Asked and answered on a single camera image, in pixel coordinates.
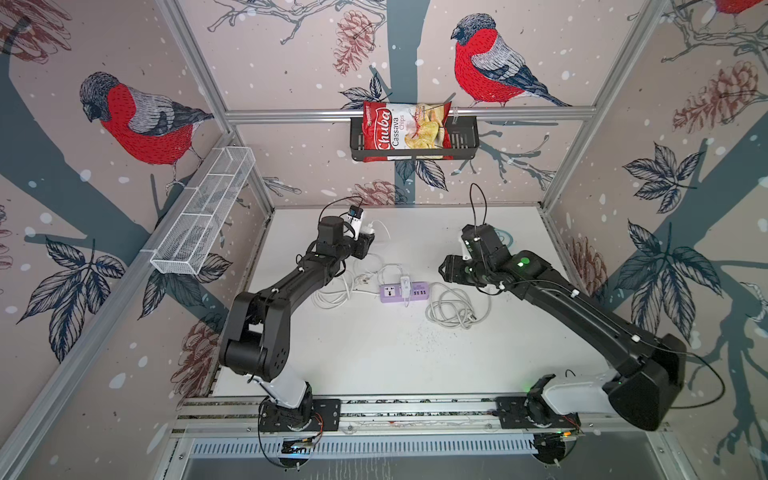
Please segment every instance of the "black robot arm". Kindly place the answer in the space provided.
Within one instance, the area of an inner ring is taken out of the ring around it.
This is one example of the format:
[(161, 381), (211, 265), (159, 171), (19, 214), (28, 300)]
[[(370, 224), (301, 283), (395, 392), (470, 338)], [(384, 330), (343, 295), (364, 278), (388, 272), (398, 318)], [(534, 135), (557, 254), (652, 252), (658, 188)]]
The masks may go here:
[[(353, 207), (350, 215), (359, 218), (362, 208)], [(362, 259), (368, 254), (374, 234), (359, 233), (355, 240), (344, 235), (345, 228), (351, 226), (341, 218), (324, 217), (317, 226), (317, 240), (291, 273), (258, 293), (242, 292), (235, 297), (221, 335), (221, 365), (267, 382), (283, 371), (290, 353), (291, 314), (315, 290), (338, 276), (347, 258)], [(259, 323), (263, 323), (261, 333), (248, 328)]]
[(672, 335), (658, 338), (607, 311), (535, 253), (512, 256), (490, 225), (467, 225), (462, 240), (472, 259), (447, 256), (440, 266), (444, 280), (500, 286), (550, 313), (616, 370), (602, 387), (616, 413), (638, 428), (658, 428), (683, 388), (682, 341)]

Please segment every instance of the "electrical outlet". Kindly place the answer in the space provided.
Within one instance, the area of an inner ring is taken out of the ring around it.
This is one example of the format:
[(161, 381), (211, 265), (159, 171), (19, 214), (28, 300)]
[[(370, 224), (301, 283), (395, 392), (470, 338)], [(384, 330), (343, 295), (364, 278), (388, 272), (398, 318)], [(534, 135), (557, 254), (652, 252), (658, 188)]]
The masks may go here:
[[(381, 285), (381, 288), (379, 290), (382, 303), (405, 302), (406, 299), (402, 298), (402, 294), (400, 292), (401, 290), (400, 290), (399, 283)], [(427, 300), (428, 298), (429, 298), (429, 283), (427, 282), (411, 283), (411, 299), (410, 299), (411, 302), (416, 300)]]
[(400, 285), (382, 285), (381, 297), (382, 301), (385, 298), (395, 298), (400, 296)]

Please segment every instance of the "white cable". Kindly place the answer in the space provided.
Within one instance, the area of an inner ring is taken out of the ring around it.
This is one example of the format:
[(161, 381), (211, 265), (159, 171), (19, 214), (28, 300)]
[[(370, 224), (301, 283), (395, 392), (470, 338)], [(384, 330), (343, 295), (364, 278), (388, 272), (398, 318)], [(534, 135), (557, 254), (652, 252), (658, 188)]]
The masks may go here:
[[(432, 295), (432, 288), (435, 285), (440, 285), (445, 289), (445, 292), (435, 299)], [(446, 295), (453, 295), (453, 299), (445, 299)], [(443, 310), (448, 307), (452, 310), (452, 315), (446, 315)], [(429, 305), (427, 306), (424, 314), (432, 323), (437, 323), (440, 326), (444, 326), (447, 329), (463, 328), (469, 330), (473, 325), (477, 325), (482, 322), (491, 313), (491, 297), (488, 297), (488, 309), (485, 311), (485, 315), (478, 318), (475, 315), (475, 307), (472, 305), (472, 301), (469, 299), (469, 295), (461, 289), (450, 288), (444, 283), (435, 282), (429, 284)]]
[(373, 224), (376, 222), (379, 222), (380, 224), (382, 224), (382, 227), (384, 227), (384, 230), (386, 230), (386, 236), (389, 237), (389, 239), (391, 240), (392, 235), (389, 234), (389, 228), (387, 228), (384, 222), (382, 222), (381, 220), (374, 220), (373, 222), (369, 223), (369, 227), (373, 228)]
[[(369, 255), (373, 255), (375, 258), (379, 259), (380, 262), (383, 263), (383, 260), (380, 256), (376, 255), (375, 253), (369, 253)], [(356, 274), (355, 271), (355, 265), (359, 262), (352, 264), (352, 271), (349, 272), (349, 275), (352, 275), (352, 281), (349, 282), (347, 279), (347, 273), (344, 273), (342, 276), (337, 277), (339, 280), (341, 280), (344, 283), (344, 290), (337, 290), (333, 292), (326, 292), (321, 290), (315, 291), (315, 293), (312, 294), (312, 303), (322, 310), (332, 310), (335, 308), (339, 308), (344, 303), (349, 300), (350, 297), (352, 297), (353, 293), (367, 293), (368, 295), (373, 296), (379, 296), (379, 292), (371, 292), (368, 290), (358, 290), (357, 287), (360, 285), (366, 285), (368, 284), (368, 281), (376, 276), (376, 279), (378, 280), (379, 285), (383, 285), (383, 272), (387, 268), (395, 267), (398, 270), (400, 270), (401, 275), (406, 275), (404, 270), (402, 269), (402, 266), (399, 263), (383, 263), (380, 269), (370, 271), (366, 270), (365, 273), (361, 273), (360, 275)]]

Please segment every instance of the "red bird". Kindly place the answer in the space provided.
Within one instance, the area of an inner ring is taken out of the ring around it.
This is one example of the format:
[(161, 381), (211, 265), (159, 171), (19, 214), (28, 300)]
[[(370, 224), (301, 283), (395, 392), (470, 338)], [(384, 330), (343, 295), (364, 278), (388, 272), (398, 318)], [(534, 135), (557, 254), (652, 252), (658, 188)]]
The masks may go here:
[(98, 118), (134, 158), (146, 164), (174, 166), (174, 179), (166, 185), (166, 193), (173, 185), (183, 186), (176, 180), (176, 162), (192, 148), (197, 127), (214, 117), (164, 95), (145, 94), (103, 71), (83, 81), (80, 102), (88, 121)]
[(467, 15), (451, 35), (456, 40), (456, 81), (475, 99), (502, 107), (512, 98), (540, 97), (559, 107), (570, 105), (549, 94), (525, 65), (525, 59), (504, 43), (490, 15)]
[[(730, 13), (731, 15), (738, 15), (748, 8), (760, 3), (762, 0), (715, 0), (715, 10), (720, 13)], [(702, 2), (702, 0), (691, 0), (688, 3), (684, 3), (677, 7), (678, 10), (690, 7), (691, 5)]]

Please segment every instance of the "white tabletop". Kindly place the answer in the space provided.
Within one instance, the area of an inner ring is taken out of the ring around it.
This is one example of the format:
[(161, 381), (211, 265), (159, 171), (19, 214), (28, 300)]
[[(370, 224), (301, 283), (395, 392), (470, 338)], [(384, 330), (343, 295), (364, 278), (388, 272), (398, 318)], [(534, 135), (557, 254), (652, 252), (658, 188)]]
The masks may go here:
[[(328, 209), (326, 214), (341, 214)], [(317, 237), (319, 210), (278, 210), (249, 290), (275, 283), (295, 268), (297, 253)], [(401, 263), (412, 282), (442, 282), (438, 267), (449, 254), (461, 254), (458, 234), (472, 223), (468, 207), (370, 208), (364, 223), (374, 224), (376, 240), (370, 252), (387, 263)], [(488, 223), (509, 232), (511, 250), (531, 250), (564, 274), (545, 226), (534, 207), (492, 207)], [(376, 268), (378, 260), (347, 260)], [(397, 270), (386, 272), (386, 282), (399, 282)], [(325, 290), (341, 290), (334, 280)], [(427, 303), (383, 304), (375, 296), (353, 294), (345, 305), (321, 310), (310, 300), (291, 319), (289, 364), (308, 381), (316, 395), (471, 394), (524, 392), (542, 375), (579, 375), (607, 369), (605, 359), (548, 313), (510, 293), (486, 296), (464, 289), (475, 310), (490, 316), (470, 330), (444, 329), (424, 317)], [(377, 290), (368, 286), (368, 290)], [(262, 395), (222, 368), (214, 396)]]

